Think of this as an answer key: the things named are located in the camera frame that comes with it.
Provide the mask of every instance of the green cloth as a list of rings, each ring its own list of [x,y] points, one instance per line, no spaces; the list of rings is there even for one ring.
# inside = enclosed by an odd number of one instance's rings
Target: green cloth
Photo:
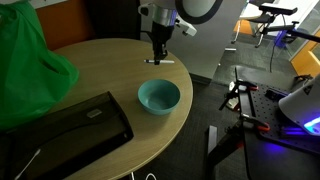
[[[28,1],[0,5],[0,130],[44,115],[78,76],[65,57],[47,49]]]

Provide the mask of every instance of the gray carpet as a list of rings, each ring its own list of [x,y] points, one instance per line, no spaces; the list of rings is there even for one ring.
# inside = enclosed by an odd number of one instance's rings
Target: gray carpet
[[[259,48],[254,45],[258,43],[258,38],[251,35],[239,34],[235,44],[229,47],[236,48],[236,51],[225,51],[217,68],[213,82],[219,84],[229,84],[235,79],[234,68],[236,65],[252,67],[264,71],[270,71],[270,59],[273,49],[273,40],[263,39]],[[285,48],[274,48],[272,60],[272,72],[285,72],[296,75],[296,72],[289,61],[291,54]]]
[[[218,128],[218,139],[225,134],[224,129],[232,126],[238,113],[227,108],[218,108],[228,91],[227,85],[235,80],[236,65],[269,71],[269,62],[273,43],[263,40],[256,49],[258,39],[240,34],[238,41],[230,47],[237,51],[225,51],[221,66],[218,67],[210,85],[193,83],[194,99],[189,117],[175,140],[153,161],[135,172],[136,180],[144,180],[148,173],[156,175],[158,180],[201,180],[205,177],[205,158],[207,149],[206,131],[209,125]],[[275,49],[273,72],[281,71],[296,74],[290,55],[285,49]],[[216,166],[217,180],[246,180],[244,150],[238,149]]]
[[[175,140],[159,156],[140,170],[135,179],[144,180],[152,172],[158,180],[201,180],[205,177],[209,125],[218,128],[218,139],[224,129],[237,121],[238,113],[218,108],[224,100],[226,86],[193,83],[194,99],[189,117]],[[216,167],[218,180],[247,179],[244,151],[237,150]]]

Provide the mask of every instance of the round wooden table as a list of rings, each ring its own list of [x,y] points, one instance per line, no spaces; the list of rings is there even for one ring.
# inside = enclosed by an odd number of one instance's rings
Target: round wooden table
[[[70,175],[67,179],[118,179],[139,169],[159,155],[176,137],[189,114],[193,89],[189,73],[174,55],[174,64],[144,63],[152,58],[152,45],[129,39],[81,42],[55,51],[67,57],[80,71],[77,84],[51,112],[110,91],[132,127],[134,138]],[[177,108],[167,115],[146,112],[137,92],[150,79],[166,79],[181,92]]]

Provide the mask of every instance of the office chair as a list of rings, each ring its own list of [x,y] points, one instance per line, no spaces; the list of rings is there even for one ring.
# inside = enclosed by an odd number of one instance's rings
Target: office chair
[[[139,0],[84,0],[95,38],[140,40]]]
[[[263,3],[273,3],[273,2],[274,2],[274,0],[251,0],[251,1],[249,1],[249,3],[254,4],[258,7]],[[273,23],[274,18],[271,15],[268,15],[266,12],[262,12],[260,17],[255,18],[255,19],[249,19],[247,21],[252,22],[252,23],[261,24],[257,28],[257,30],[254,32],[254,34],[252,35],[253,37],[256,37],[257,34],[263,30],[263,28],[265,28],[268,24]],[[237,41],[240,26],[241,26],[241,22],[239,23],[235,39],[233,41],[231,41],[232,44],[234,44]],[[257,45],[255,45],[256,48],[258,48],[260,46],[262,38],[263,38],[263,34],[260,34],[259,42]]]

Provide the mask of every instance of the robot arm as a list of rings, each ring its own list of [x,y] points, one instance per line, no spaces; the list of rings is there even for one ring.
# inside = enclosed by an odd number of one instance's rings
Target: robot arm
[[[174,26],[180,27],[184,35],[194,36],[197,30],[191,24],[201,24],[211,19],[218,11],[222,0],[154,0],[139,7],[139,13],[152,14],[150,38],[153,43],[154,64],[167,56],[166,42],[171,38]]]

